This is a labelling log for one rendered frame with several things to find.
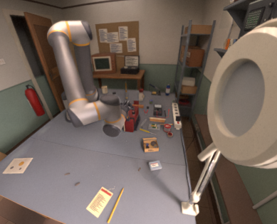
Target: bulletin board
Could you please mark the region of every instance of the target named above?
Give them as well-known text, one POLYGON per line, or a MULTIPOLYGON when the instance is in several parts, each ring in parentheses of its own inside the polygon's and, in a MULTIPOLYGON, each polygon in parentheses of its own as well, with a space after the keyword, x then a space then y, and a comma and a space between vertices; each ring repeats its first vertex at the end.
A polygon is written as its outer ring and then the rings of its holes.
POLYGON ((97 31, 98 45, 100 53, 110 53, 110 44, 113 43, 101 43, 100 42, 100 29, 107 29, 108 33, 118 32, 118 27, 127 26, 127 37, 135 38, 136 41, 136 51, 129 52, 127 49, 127 41, 117 41, 114 43, 122 44, 122 52, 116 53, 116 65, 117 72, 120 72, 120 69, 125 66, 125 55, 139 55, 139 22, 138 21, 125 21, 117 23, 104 23, 96 24, 95 29, 97 31))

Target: door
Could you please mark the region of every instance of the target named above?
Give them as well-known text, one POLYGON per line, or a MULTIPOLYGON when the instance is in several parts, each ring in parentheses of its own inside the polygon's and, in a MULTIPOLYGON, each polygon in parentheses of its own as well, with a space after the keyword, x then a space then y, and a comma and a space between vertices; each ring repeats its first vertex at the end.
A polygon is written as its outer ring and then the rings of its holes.
POLYGON ((64 91, 56 59, 52 47, 48 43, 47 33, 52 26, 48 18, 37 16, 30 13, 24 13, 29 27, 31 37, 38 52, 39 59, 46 74, 47 81, 60 111, 65 109, 61 99, 61 93, 64 91))

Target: red fire extinguisher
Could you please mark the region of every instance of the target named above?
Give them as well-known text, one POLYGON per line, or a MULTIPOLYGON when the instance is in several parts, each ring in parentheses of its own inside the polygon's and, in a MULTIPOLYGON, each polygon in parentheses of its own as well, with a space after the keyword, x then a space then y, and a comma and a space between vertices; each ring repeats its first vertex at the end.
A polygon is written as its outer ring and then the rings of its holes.
POLYGON ((25 90, 25 96, 36 113, 37 116, 42 116, 45 114, 45 110, 43 110, 43 105, 41 104, 41 101, 39 100, 38 94, 36 93, 36 90, 32 85, 27 85, 25 90))

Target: door frame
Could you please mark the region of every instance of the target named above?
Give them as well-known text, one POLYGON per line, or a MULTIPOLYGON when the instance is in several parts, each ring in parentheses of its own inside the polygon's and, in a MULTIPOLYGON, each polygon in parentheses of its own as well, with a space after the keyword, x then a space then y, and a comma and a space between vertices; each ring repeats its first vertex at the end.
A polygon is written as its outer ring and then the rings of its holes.
MULTIPOLYGON (((19 40, 16 29, 14 28, 13 21, 11 20, 11 16, 23 16, 23 17, 25 17, 24 11, 17 11, 17 10, 11 10, 11 9, 2 9, 2 11, 3 11, 4 17, 6 19, 7 25, 9 26, 9 30, 11 32, 11 35, 14 37, 14 41, 16 43, 16 46, 17 46, 18 51, 20 53, 20 56, 22 58, 23 64, 25 65, 25 68, 27 69, 27 72, 30 76, 30 79, 31 79, 35 89, 36 89, 36 92, 38 93, 38 96, 41 99, 41 102, 43 103, 43 107, 45 108, 49 119, 53 119, 53 115, 52 115, 52 113, 51 113, 51 111, 50 111, 50 109, 47 105, 45 97, 43 96, 43 93, 41 92, 41 89, 40 89, 40 87, 37 83, 37 80, 36 80, 36 78, 35 78, 35 76, 32 72, 31 66, 29 65, 29 62, 27 60, 26 54, 25 54, 24 49, 23 49, 23 47, 21 45, 21 42, 19 40)), ((49 16, 49 15, 42 15, 42 14, 36 14, 36 13, 33 13, 33 14, 49 18, 52 21, 52 17, 49 16)))

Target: floor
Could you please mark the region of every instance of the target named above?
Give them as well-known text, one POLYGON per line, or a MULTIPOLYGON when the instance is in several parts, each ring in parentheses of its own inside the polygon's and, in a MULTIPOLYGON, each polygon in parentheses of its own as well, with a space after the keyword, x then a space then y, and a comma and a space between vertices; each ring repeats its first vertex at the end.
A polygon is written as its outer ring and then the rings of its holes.
MULTIPOLYGON (((204 164, 197 158, 197 155, 201 150, 188 118, 182 118, 182 131, 193 190, 199 180, 204 164)), ((211 184, 208 185, 199 202, 197 224, 221 224, 211 184)))
MULTIPOLYGON (((192 129, 190 122, 188 119, 183 118, 182 124, 192 189, 194 189, 202 172, 203 163, 201 163, 197 158, 200 148, 197 143, 197 138, 194 136, 194 130, 192 129)), ((60 224, 57 221, 46 219, 42 215, 0 196, 0 224, 30 223, 60 224)), ((216 203, 211 191, 211 186, 207 187, 199 202, 199 215, 197 216, 197 224, 221 224, 218 212, 216 211, 216 203)))

